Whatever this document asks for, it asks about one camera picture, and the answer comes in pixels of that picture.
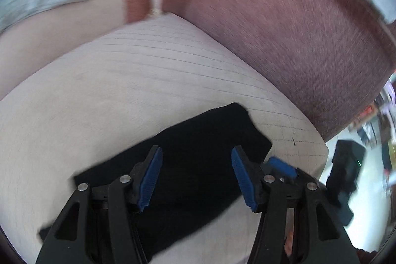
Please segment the black pants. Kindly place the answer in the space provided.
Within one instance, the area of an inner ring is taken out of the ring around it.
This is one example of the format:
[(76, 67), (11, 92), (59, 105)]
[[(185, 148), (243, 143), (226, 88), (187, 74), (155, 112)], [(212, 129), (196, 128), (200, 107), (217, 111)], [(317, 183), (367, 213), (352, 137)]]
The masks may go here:
[[(143, 212), (129, 202), (129, 173), (153, 145), (162, 167)], [(240, 197), (232, 149), (264, 161), (271, 141), (237, 103), (211, 109), (74, 175), (75, 191), (40, 231), (39, 263), (148, 263), (210, 223)]]

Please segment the pink quilted sofa seat cover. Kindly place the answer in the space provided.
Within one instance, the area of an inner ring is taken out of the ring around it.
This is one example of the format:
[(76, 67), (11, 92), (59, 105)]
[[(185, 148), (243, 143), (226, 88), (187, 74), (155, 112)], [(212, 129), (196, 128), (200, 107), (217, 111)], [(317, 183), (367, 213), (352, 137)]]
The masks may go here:
[(1, 227), (27, 263), (69, 199), (71, 176), (232, 102), (271, 155), (319, 175), (324, 140), (275, 86), (188, 21), (127, 25), (43, 67), (1, 101)]

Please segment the red sofa backrest cushion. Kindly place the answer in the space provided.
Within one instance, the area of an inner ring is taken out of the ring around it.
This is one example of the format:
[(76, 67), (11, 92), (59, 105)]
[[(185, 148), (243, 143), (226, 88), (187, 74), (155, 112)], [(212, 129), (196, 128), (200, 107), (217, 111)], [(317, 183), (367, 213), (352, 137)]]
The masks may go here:
[(276, 86), (324, 139), (395, 70), (395, 38), (364, 0), (162, 0)]

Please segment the pink quilted back cushion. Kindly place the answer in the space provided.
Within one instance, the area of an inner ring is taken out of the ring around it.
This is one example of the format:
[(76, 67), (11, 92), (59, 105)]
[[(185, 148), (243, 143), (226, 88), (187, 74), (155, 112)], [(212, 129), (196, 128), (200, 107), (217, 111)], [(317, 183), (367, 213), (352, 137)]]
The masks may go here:
[(78, 46), (145, 19), (150, 0), (86, 0), (33, 15), (1, 34), (1, 96)]

